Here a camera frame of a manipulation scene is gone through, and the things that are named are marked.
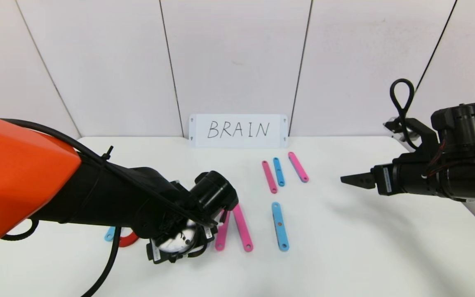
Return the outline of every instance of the black cable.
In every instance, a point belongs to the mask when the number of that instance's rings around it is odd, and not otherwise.
[[[439,146],[439,150],[437,150],[437,152],[435,153],[432,160],[430,160],[430,163],[428,163],[428,165],[426,166],[426,170],[424,170],[424,173],[421,174],[421,177],[424,178],[424,179],[426,179],[429,176],[430,172],[433,170],[433,166],[437,163],[439,158],[441,158],[441,156],[443,155],[444,147],[447,144],[447,138],[446,138],[447,131],[446,130],[445,130],[444,134],[445,134],[445,137],[444,137],[443,142]]]
[[[17,126],[21,126],[24,128],[28,128],[31,130],[36,130],[41,133],[45,133],[47,135],[50,135],[56,139],[59,139],[68,145],[74,147],[76,150],[80,151],[82,154],[85,156],[89,157],[91,160],[94,162],[101,164],[104,162],[103,158],[100,157],[98,154],[95,152],[91,151],[89,148],[87,148],[85,145],[81,144],[80,142],[76,141],[75,139],[72,139],[72,137],[69,137],[68,135],[61,133],[53,128],[43,126],[42,124],[37,124],[34,122],[29,122],[27,120],[15,120],[15,119],[9,119],[9,118],[2,118],[2,120],[9,122],[11,124],[15,124]],[[203,226],[211,227],[210,224],[214,225],[217,224],[216,221],[212,220],[209,217],[206,218],[198,218],[196,215],[192,214],[190,211],[187,211],[172,201],[169,201],[168,199],[162,197],[159,193],[155,192],[153,189],[149,188],[148,186],[142,184],[138,180],[134,179],[130,175],[127,175],[123,171],[121,171],[119,168],[117,168],[114,164],[111,164],[109,162],[106,162],[105,165],[106,169],[111,171],[113,174],[115,174],[117,177],[120,177],[121,179],[129,182],[130,184],[133,184],[139,190],[142,190],[143,192],[146,192],[147,194],[151,195],[152,197],[156,198],[159,200],[162,204],[165,206],[169,207],[171,210],[177,212],[178,214],[185,216],[186,218],[191,219],[192,221],[201,224]]]
[[[25,239],[25,238],[29,237],[30,235],[32,235],[32,233],[34,233],[34,231],[36,231],[36,228],[38,227],[38,224],[39,224],[40,221],[31,219],[31,222],[32,222],[31,227],[27,231],[25,231],[24,233],[17,234],[17,235],[8,235],[7,234],[7,235],[1,237],[1,239],[2,240],[7,240],[7,241],[16,241],[16,240],[22,240],[22,239]]]
[[[397,97],[395,96],[395,87],[397,86],[398,83],[405,83],[409,88],[408,100],[406,102],[406,105],[404,105],[404,108],[401,107],[401,105],[399,104],[399,101],[397,100]],[[417,150],[418,147],[411,141],[411,139],[409,139],[408,129],[406,126],[406,114],[408,112],[409,106],[412,104],[414,95],[415,95],[415,88],[413,84],[411,83],[411,81],[405,78],[397,79],[396,81],[392,83],[392,86],[390,86],[390,98],[392,98],[393,105],[395,106],[395,108],[397,109],[397,112],[399,113],[398,119],[402,126],[404,139],[406,140],[409,146]]]
[[[81,210],[85,209],[85,207],[87,206],[87,203],[89,203],[89,201],[91,200],[91,194],[94,191],[94,188],[96,188],[96,186],[98,185],[98,181],[100,181],[100,177],[102,177],[102,173],[104,172],[104,168],[105,168],[105,165],[106,165],[106,160],[109,160],[109,157],[111,156],[111,151],[112,150],[113,150],[113,146],[110,146],[107,153],[103,154],[103,156],[102,156],[103,162],[102,162],[102,165],[100,165],[100,172],[98,173],[98,176],[96,177],[96,180],[94,181],[94,184],[91,187],[91,190],[89,190],[89,192],[87,193],[87,195],[83,199],[83,201],[80,204],[80,206],[78,207],[78,209],[76,211],[74,211],[74,213],[71,216],[68,216],[64,220],[61,220],[60,224],[66,224],[68,222],[71,222],[72,220],[74,220],[74,218],[76,218],[76,216],[78,214],[80,214]]]
[[[94,285],[85,292],[82,297],[91,297],[102,284],[106,280],[107,276],[109,275],[109,272],[111,271],[111,268],[113,268],[113,264],[115,263],[115,259],[117,258],[117,252],[118,252],[118,246],[120,244],[120,232],[122,228],[121,227],[115,227],[115,233],[113,234],[113,244],[111,245],[111,253],[109,254],[109,259],[107,260],[106,267],[104,268],[104,271],[102,271],[102,274],[98,277],[96,282],[94,282]]]
[[[208,247],[208,242],[206,242],[206,238],[203,235],[200,236],[202,237],[200,240],[203,243],[203,247],[200,250],[196,250],[195,252],[189,252],[188,258],[198,257],[206,251],[206,248]]]
[[[443,171],[444,169],[450,169],[450,168],[460,167],[460,166],[475,166],[475,163],[474,162],[468,162],[468,161],[462,161],[462,160],[450,162],[450,163],[441,165],[440,167],[430,171],[430,173],[428,173],[427,177],[431,177],[432,175],[434,175],[436,173],[439,173],[439,172]]]

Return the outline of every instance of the orange casing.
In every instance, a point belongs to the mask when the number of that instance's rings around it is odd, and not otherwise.
[[[0,238],[49,202],[80,163],[66,143],[0,120]]]

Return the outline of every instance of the blue strip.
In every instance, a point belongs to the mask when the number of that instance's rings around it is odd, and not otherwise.
[[[113,235],[115,234],[115,228],[114,227],[109,227],[109,230],[107,230],[106,235],[104,236],[105,241],[113,241]]]
[[[289,250],[289,239],[287,239],[287,233],[285,232],[285,222],[281,215],[281,205],[277,202],[272,203],[272,217],[274,218],[274,226],[276,229],[277,245],[282,252]]]
[[[279,186],[285,186],[285,179],[283,178],[283,172],[281,171],[281,164],[278,158],[274,158],[274,170],[276,171],[277,184]]]

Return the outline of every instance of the white table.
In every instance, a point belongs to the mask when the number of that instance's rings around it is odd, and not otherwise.
[[[253,252],[230,221],[226,249],[153,265],[146,240],[121,248],[96,296],[141,297],[475,297],[475,218],[449,199],[341,184],[405,152],[387,137],[291,138],[288,150],[195,149],[181,138],[86,137],[81,142],[111,162],[153,167],[191,188],[198,173],[219,171],[236,188]],[[300,182],[294,151],[310,181]],[[271,194],[262,160],[281,159],[286,186]],[[271,203],[282,205],[290,250],[281,252]],[[108,228],[40,222],[30,238],[0,240],[0,296],[79,296],[109,255]]]

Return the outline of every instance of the sign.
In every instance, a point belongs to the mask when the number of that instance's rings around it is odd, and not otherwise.
[[[285,115],[191,115],[190,146],[253,148],[287,147],[289,123]]]

